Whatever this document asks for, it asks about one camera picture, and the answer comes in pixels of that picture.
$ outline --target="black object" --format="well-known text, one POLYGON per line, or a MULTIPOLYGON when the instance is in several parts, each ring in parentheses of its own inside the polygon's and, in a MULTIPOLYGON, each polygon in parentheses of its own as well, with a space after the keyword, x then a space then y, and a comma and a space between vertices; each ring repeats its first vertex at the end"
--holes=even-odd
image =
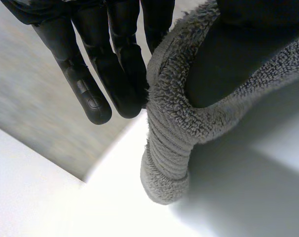
POLYGON ((137 92, 140 103, 145 108, 149 85, 141 48, 137 45, 135 35, 140 2, 139 0, 106 0, 105 3, 114 51, 137 92))
POLYGON ((60 17, 33 25, 33 28, 51 50, 89 120, 94 124, 109 121, 112 116, 110 105, 79 51, 71 19, 60 17))
POLYGON ((72 21, 115 108, 122 117, 134 118, 141 111, 142 102, 112 51, 106 6, 72 10, 72 21))
POLYGON ((153 53, 171 27, 175 0, 141 0, 141 4, 146 41, 153 53))

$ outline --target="fuzzy fabric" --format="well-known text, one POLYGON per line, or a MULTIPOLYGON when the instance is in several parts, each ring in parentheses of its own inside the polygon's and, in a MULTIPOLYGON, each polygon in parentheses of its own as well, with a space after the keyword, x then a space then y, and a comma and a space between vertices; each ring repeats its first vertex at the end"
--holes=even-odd
POLYGON ((263 95, 299 78, 297 39, 228 97, 207 108, 193 108, 185 96, 185 81, 219 14, 215 0, 200 5, 177 22, 148 64, 149 135, 141 181, 148 196, 160 204, 178 200, 188 189, 187 165, 195 144, 230 131, 263 95))

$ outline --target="white surface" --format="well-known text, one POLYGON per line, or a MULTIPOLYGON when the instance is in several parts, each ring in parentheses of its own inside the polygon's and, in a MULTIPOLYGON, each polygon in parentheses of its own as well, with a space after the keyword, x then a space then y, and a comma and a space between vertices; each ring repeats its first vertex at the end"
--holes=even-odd
POLYGON ((190 191, 175 205, 143 191, 146 133, 142 114, 79 190, 74 177, 0 132, 0 237, 299 237, 299 82, 196 147, 190 191))
POLYGON ((0 130, 0 237, 65 236, 81 184, 0 130))

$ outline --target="rolled fabric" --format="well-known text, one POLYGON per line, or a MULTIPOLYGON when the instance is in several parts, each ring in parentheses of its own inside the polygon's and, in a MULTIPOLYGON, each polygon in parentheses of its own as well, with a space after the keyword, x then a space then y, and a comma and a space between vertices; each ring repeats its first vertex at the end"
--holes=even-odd
POLYGON ((141 181, 149 198, 160 204, 173 203, 188 190, 187 166, 195 144, 230 131, 262 96, 299 78, 298 38, 226 98, 203 109, 192 107, 186 78, 219 14, 216 1, 210 0, 178 20, 148 64, 149 134, 141 181))

